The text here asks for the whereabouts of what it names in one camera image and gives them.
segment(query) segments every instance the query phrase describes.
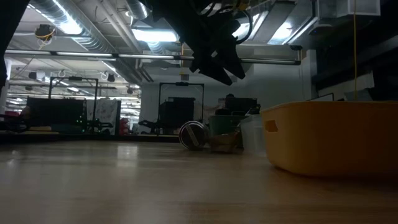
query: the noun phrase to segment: wooden table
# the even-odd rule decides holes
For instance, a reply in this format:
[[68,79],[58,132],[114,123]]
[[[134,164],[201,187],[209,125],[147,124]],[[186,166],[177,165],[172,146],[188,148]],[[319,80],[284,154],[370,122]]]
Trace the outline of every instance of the wooden table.
[[107,141],[0,148],[1,223],[398,223],[396,184],[310,179],[265,157]]

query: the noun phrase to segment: white container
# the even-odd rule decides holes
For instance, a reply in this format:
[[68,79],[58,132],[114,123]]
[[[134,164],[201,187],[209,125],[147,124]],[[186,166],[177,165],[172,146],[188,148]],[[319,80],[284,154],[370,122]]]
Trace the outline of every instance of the white container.
[[262,132],[261,115],[251,115],[241,121],[244,153],[266,156],[266,140]]

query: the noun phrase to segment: yellow plastic bin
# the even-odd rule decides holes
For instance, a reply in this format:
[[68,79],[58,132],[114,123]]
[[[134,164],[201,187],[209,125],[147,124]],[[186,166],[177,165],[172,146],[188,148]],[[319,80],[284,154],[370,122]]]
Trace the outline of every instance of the yellow plastic bin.
[[317,177],[398,174],[398,103],[300,102],[261,114],[277,167]]

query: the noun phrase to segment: black cable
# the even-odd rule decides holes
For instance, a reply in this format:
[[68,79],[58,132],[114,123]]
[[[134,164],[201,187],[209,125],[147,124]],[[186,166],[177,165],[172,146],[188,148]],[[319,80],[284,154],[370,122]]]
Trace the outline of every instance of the black cable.
[[249,19],[249,30],[248,30],[248,33],[246,34],[246,36],[244,36],[241,40],[236,41],[236,45],[242,44],[243,42],[248,40],[248,38],[251,35],[251,32],[253,31],[253,18],[251,17],[250,13],[248,13],[246,10],[243,10],[242,12]]
[[216,6],[216,1],[213,1],[213,3],[210,6],[210,9],[207,10],[207,12],[205,12],[203,16],[206,16],[206,17],[209,16],[215,6]]
[[[221,9],[217,10],[215,14],[220,13],[227,9],[233,9],[233,6],[222,7]],[[246,10],[239,11],[239,12],[242,12],[249,19],[249,31],[246,34],[246,36],[244,36],[241,40],[236,41],[236,45],[242,44],[243,42],[247,41],[251,35],[251,32],[253,31],[253,17],[251,17],[250,13],[248,13]]]

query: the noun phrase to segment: black monitor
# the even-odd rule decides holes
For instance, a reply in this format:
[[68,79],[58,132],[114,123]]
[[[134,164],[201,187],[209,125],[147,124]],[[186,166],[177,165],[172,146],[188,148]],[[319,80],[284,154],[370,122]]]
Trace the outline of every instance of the black monitor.
[[257,106],[257,99],[254,98],[225,98],[225,108],[230,112],[248,112],[251,108]]

